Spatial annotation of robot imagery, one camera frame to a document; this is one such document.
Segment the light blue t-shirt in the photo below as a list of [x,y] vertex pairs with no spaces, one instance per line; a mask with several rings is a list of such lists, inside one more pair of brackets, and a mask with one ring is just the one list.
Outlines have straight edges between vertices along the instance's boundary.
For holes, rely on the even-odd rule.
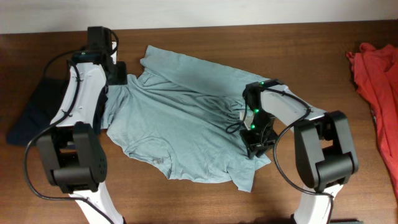
[[262,77],[153,46],[141,65],[141,75],[109,88],[101,127],[113,143],[168,179],[230,181],[250,192],[270,160],[250,159],[240,135],[226,128],[244,110],[246,85]]

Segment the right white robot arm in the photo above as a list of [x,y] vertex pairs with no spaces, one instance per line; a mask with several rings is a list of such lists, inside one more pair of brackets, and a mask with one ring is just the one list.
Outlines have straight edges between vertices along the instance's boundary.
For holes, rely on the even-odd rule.
[[[346,115],[311,106],[278,79],[246,85],[243,99],[246,108],[238,126],[248,158],[272,151],[282,178],[302,194],[291,223],[331,223],[337,193],[359,168]],[[288,131],[294,134],[303,187],[286,176],[277,158],[277,146]]]

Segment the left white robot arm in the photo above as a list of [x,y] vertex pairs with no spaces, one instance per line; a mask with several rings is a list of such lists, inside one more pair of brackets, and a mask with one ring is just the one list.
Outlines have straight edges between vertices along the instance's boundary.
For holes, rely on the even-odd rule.
[[90,223],[124,223],[106,188],[107,158],[96,131],[105,89],[101,65],[71,63],[63,101],[37,146],[50,185],[74,200]]

